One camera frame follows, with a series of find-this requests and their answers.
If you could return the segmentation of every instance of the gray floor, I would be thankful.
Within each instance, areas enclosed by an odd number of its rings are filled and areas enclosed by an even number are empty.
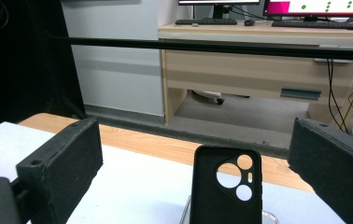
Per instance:
[[[308,118],[308,104],[223,94],[215,99],[189,92],[169,124],[159,117],[86,105],[101,123],[126,129],[229,147],[250,147],[286,158],[296,117]]]

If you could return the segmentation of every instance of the keyboard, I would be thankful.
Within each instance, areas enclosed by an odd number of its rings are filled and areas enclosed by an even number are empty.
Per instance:
[[[199,25],[236,25],[237,21],[234,19],[212,19],[212,18],[205,18],[200,20],[177,20],[176,25],[192,25],[192,24],[199,24]]]
[[[274,21],[274,27],[353,29],[353,23],[337,21]]]

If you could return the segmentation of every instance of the computer monitor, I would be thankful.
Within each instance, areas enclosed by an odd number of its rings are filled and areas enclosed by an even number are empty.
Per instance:
[[[180,6],[214,6],[214,19],[223,17],[223,7],[232,5],[258,5],[261,0],[178,0]]]
[[[352,0],[264,0],[263,16],[304,17],[315,21],[318,17],[353,18]]]

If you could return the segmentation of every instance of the desk drawer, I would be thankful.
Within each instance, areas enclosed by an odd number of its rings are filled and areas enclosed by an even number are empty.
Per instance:
[[[283,97],[283,88],[320,92],[303,102],[328,104],[327,63],[313,59],[164,50],[163,75],[168,88],[220,91],[257,97]],[[353,63],[333,65],[332,90],[342,104],[353,92]]]

